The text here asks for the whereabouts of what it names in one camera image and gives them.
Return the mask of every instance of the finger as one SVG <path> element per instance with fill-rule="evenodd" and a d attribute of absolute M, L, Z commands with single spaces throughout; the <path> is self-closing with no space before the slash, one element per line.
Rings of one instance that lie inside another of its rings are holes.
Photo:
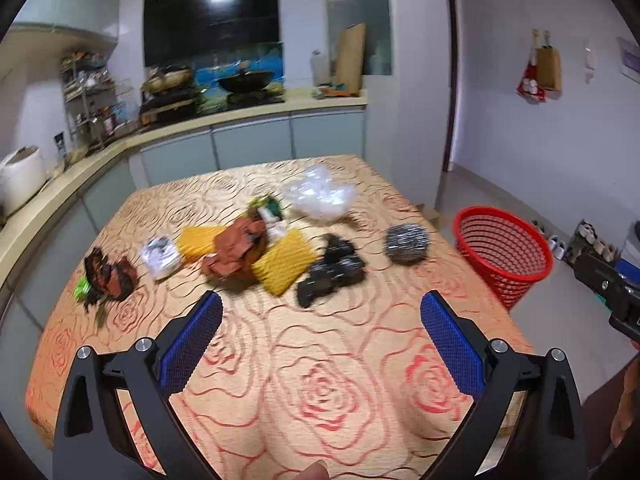
<path fill-rule="evenodd" d="M 640 358 L 633 361 L 625 372 L 625 393 L 633 392 L 640 386 Z"/>
<path fill-rule="evenodd" d="M 329 480 L 329 473 L 326 470 L 326 462 L 318 460 L 307 467 L 294 480 Z"/>
<path fill-rule="evenodd" d="M 611 443 L 618 447 L 624 436 L 625 433 L 620 429 L 620 422 L 616 418 L 611 425 Z"/>
<path fill-rule="evenodd" d="M 625 433 L 636 420 L 636 396 L 623 394 L 620 397 L 620 406 L 618 407 L 616 418 L 620 424 L 620 430 Z"/>

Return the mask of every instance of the wooden cutting board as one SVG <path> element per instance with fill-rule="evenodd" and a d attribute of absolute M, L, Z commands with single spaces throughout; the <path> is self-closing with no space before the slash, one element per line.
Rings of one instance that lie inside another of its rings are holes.
<path fill-rule="evenodd" d="M 359 95 L 362 88 L 362 65 L 367 27 L 351 25 L 340 33 L 335 63 L 334 85 L 343 84 L 350 94 Z"/>

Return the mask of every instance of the metal screw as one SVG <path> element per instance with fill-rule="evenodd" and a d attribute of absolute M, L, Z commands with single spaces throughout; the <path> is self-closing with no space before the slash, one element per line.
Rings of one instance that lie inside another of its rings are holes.
<path fill-rule="evenodd" d="M 136 350 L 138 352 L 146 352 L 151 348 L 152 344 L 153 341 L 151 341 L 151 339 L 149 339 L 148 337 L 143 337 L 142 339 L 138 339 L 136 341 Z"/>
<path fill-rule="evenodd" d="M 491 348 L 498 352 L 498 354 L 504 354 L 509 349 L 509 345 L 502 339 L 494 339 L 491 341 Z"/>
<path fill-rule="evenodd" d="M 556 361 L 564 361 L 565 355 L 564 352 L 559 348 L 554 348 L 551 351 L 551 357 Z"/>
<path fill-rule="evenodd" d="M 89 354 L 91 353 L 91 347 L 90 346 L 81 346 L 78 349 L 78 358 L 80 359 L 87 359 L 89 357 Z"/>

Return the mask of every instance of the table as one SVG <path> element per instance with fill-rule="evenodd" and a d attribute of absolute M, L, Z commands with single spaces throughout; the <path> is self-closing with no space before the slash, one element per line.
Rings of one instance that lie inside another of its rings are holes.
<path fill-rule="evenodd" d="M 316 301 L 297 305 L 295 286 L 274 298 L 259 285 L 238 292 L 217 288 L 224 319 L 185 390 L 170 398 L 203 455 L 224 479 L 290 479 L 319 458 L 332 476 L 415 479 L 444 448 L 471 398 L 459 393 L 420 323 L 425 292 L 437 289 L 460 315 L 491 339 L 532 352 L 497 298 L 455 249 L 409 202 L 354 156 L 274 162 L 204 174 L 133 193 L 95 240 L 111 258 L 126 254 L 140 284 L 123 303 L 110 305 L 98 329 L 94 308 L 84 313 L 70 277 L 44 330 L 31 371 L 26 405 L 52 445 L 58 406 L 76 349 L 129 348 L 156 336 L 211 288 L 190 264 L 154 283 L 139 258 L 158 235 L 175 236 L 187 224 L 229 224 L 251 197 L 279 193 L 305 168 L 322 163 L 334 179 L 357 186 L 348 218 L 329 226 L 290 206 L 290 227 L 315 248 L 322 234 L 353 241 L 367 262 L 367 279 Z M 385 230 L 417 222 L 432 233 L 427 260 L 396 266 L 383 251 Z M 126 393 L 120 400 L 140 454 L 161 470 Z M 513 426 L 517 402 L 505 427 Z"/>

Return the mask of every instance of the tile floor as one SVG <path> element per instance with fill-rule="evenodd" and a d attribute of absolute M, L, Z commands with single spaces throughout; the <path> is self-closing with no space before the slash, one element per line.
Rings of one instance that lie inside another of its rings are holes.
<path fill-rule="evenodd" d="M 453 217 L 471 205 L 499 207 L 527 220 L 540 218 L 503 190 L 492 190 L 493 185 L 478 179 L 460 168 L 443 176 L 436 209 L 441 214 L 440 231 L 450 243 Z M 539 354 L 552 347 L 565 351 L 582 401 L 636 354 L 628 339 L 609 326 L 607 308 L 558 260 L 549 277 L 518 302 L 511 317 Z"/>

